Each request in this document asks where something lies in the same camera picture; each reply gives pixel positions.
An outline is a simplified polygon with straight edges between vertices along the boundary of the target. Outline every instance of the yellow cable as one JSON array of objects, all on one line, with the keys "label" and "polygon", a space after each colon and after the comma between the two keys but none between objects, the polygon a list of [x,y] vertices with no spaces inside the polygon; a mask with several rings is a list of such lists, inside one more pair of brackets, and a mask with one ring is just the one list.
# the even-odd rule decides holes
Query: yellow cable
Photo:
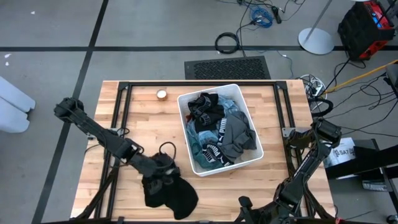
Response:
[{"label": "yellow cable", "polygon": [[326,93],[331,93],[331,92],[333,92],[334,90],[336,90],[336,89],[338,89],[338,88],[340,88],[340,87],[342,87],[342,86],[345,86],[345,85],[347,85],[347,84],[349,84],[349,83],[351,83],[351,82],[353,82],[353,81],[355,81],[355,80],[359,80],[359,79],[364,78],[364,77],[366,77],[366,76],[372,75],[373,73],[378,72],[378,71],[382,70],[383,68],[386,68],[388,65],[391,65],[391,64],[393,64],[393,63],[398,63],[398,60],[393,60],[392,62],[388,63],[387,65],[380,66],[380,67],[378,67],[378,68],[375,68],[374,70],[371,70],[370,72],[366,72],[366,73],[363,74],[363,75],[360,75],[360,76],[357,76],[357,77],[355,77],[355,78],[352,78],[352,79],[348,80],[347,82],[344,82],[344,83],[342,83],[342,84],[340,84],[340,85],[337,85],[337,86],[331,88],[330,90],[325,91],[324,94],[326,94]]}]

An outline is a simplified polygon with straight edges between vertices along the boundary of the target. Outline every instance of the white plastic bin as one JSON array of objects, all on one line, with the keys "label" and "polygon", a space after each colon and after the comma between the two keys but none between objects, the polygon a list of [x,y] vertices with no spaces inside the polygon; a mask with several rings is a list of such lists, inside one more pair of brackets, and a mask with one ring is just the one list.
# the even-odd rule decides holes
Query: white plastic bin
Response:
[{"label": "white plastic bin", "polygon": [[[235,160],[234,165],[222,167],[219,169],[213,169],[213,170],[203,169],[192,157],[192,152],[191,152],[191,148],[190,148],[190,144],[189,144],[189,141],[187,138],[187,132],[186,132],[186,126],[187,126],[186,115],[190,114],[190,110],[188,109],[188,102],[197,99],[200,96],[200,93],[217,93],[221,96],[225,96],[225,97],[235,101],[236,106],[238,106],[238,108],[242,112],[244,112],[244,114],[248,117],[250,128],[256,132],[257,149],[256,150],[244,150],[242,156]],[[225,85],[225,86],[219,86],[216,88],[210,88],[207,90],[196,91],[193,93],[187,93],[184,95],[180,95],[178,97],[177,102],[178,102],[178,108],[180,110],[181,123],[182,123],[182,128],[184,130],[185,141],[187,142],[188,153],[190,156],[192,170],[196,175],[199,175],[200,177],[205,177],[205,176],[208,176],[211,174],[217,174],[219,172],[236,169],[239,167],[249,165],[250,163],[253,163],[256,160],[262,159],[262,157],[264,156],[264,151],[262,150],[259,136],[257,135],[257,131],[254,128],[253,121],[250,117],[248,107],[246,106],[246,103],[244,102],[244,98],[243,98],[241,89],[238,87],[238,85],[230,84],[230,85]]]}]

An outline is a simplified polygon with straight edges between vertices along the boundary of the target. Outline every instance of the black floor tape line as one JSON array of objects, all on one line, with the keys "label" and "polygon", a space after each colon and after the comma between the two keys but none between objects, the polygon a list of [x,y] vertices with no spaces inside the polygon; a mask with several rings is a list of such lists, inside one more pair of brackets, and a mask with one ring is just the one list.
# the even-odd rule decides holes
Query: black floor tape line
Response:
[{"label": "black floor tape line", "polygon": [[[96,40],[98,38],[98,34],[101,29],[101,24],[104,19],[106,7],[108,6],[109,0],[103,0],[101,9],[99,10],[98,18],[94,26],[93,34],[91,35],[90,43],[88,46],[88,50],[86,51],[85,59],[83,64],[81,65],[81,69],[79,72],[79,76],[76,81],[75,89],[73,91],[72,97],[79,98],[81,93],[81,88],[83,87],[83,83],[86,78],[88,66],[90,64],[91,56],[93,55],[93,51],[90,50],[95,46]],[[49,171],[47,172],[47,176],[45,178],[44,186],[42,189],[42,193],[40,194],[39,202],[37,203],[36,210],[32,219],[32,224],[41,223],[45,208],[47,207],[47,203],[50,198],[51,190],[54,184],[55,176],[57,175],[58,167],[61,161],[62,153],[65,148],[65,144],[68,138],[68,133],[70,129],[70,124],[64,123],[61,129],[60,137],[58,139],[57,146],[55,148],[55,152],[50,164]]]},{"label": "black floor tape line", "polygon": [[[234,46],[220,46],[222,50],[233,49]],[[304,51],[301,46],[270,46],[253,45],[245,46],[245,50],[286,50]],[[148,47],[128,47],[128,46],[91,46],[91,47],[0,47],[0,52],[179,52],[179,51],[214,51],[214,46],[148,46]],[[344,51],[343,46],[336,46],[333,51]],[[380,51],[398,50],[398,45],[384,46]]]}]

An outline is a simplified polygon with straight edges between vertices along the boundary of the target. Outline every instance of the black cloth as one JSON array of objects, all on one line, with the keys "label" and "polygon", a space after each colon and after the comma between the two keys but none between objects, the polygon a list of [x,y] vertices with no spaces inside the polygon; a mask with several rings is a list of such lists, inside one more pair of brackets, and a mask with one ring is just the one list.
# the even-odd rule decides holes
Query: black cloth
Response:
[{"label": "black cloth", "polygon": [[180,169],[167,154],[157,153],[151,158],[164,168],[151,177],[142,177],[145,205],[155,208],[165,204],[176,220],[188,217],[198,203],[195,189],[181,178]]},{"label": "black cloth", "polygon": [[197,133],[217,129],[217,122],[225,116],[224,107],[217,104],[218,94],[208,93],[202,93],[196,100],[188,102]]}]

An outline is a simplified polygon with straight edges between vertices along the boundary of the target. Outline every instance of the butcher block tabletop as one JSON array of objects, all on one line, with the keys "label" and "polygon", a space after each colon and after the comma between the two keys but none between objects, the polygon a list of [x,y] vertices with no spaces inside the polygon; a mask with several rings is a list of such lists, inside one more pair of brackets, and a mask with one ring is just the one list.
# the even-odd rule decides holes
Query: butcher block tabletop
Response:
[{"label": "butcher block tabletop", "polygon": [[[301,80],[286,80],[290,103],[296,127],[309,127],[312,123],[310,109]],[[104,128],[110,128],[118,81],[104,81],[94,120]],[[272,201],[279,183],[287,178],[287,165],[282,145],[282,136],[271,86],[241,86],[244,100],[262,143],[264,157],[248,166],[229,170],[219,174],[199,177],[193,173],[187,151],[187,143],[181,125],[177,97],[182,94],[204,90],[213,86],[134,86],[127,117],[127,128],[132,139],[145,148],[145,155],[158,152],[159,146],[166,141],[177,147],[176,164],[182,177],[188,181],[198,194],[198,205],[192,214],[182,221],[233,221],[239,214],[240,196],[251,198],[253,208],[262,207]],[[156,92],[164,89],[168,98],[159,101]],[[289,121],[285,110],[284,98],[280,90],[280,100],[284,111],[285,124]],[[117,128],[121,126],[126,91],[123,91]],[[97,142],[89,141],[87,147]],[[169,155],[172,150],[164,147]],[[98,190],[104,162],[104,148],[96,146],[87,151],[80,180],[72,208],[71,217],[79,215],[90,203]],[[119,171],[116,198],[113,208],[113,220],[119,216],[125,221],[175,221],[173,211],[166,206],[150,208],[145,206],[142,175],[131,166],[121,167]],[[328,179],[323,164],[308,181],[308,186],[320,204],[330,214],[335,214]],[[104,196],[102,217],[105,216],[109,189]]]}]

